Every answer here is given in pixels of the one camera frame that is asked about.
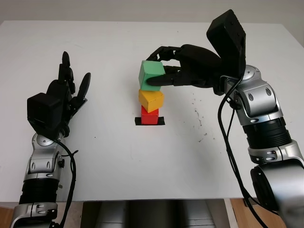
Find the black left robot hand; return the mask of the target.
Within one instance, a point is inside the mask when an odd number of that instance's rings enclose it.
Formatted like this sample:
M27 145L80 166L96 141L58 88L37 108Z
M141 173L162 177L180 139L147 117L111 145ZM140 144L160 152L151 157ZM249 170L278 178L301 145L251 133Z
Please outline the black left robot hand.
M61 133L64 137L69 136L68 124L72 117L87 102L86 94L91 81L91 73L86 73L82 79L78 94L74 83L73 70L70 67L69 54L64 51L62 63L59 64L58 79L50 83L47 95L59 100L59 108L51 114L52 124L45 136L51 140L57 139Z

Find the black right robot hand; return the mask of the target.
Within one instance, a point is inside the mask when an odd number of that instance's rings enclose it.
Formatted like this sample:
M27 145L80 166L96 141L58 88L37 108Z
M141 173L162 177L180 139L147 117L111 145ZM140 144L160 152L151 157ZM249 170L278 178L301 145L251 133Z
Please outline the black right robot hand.
M150 86L195 86L212 88L214 94L223 95L220 90L221 59L212 51L190 44L181 47L161 46L148 61L177 60L180 66L165 66L165 73L146 80Z

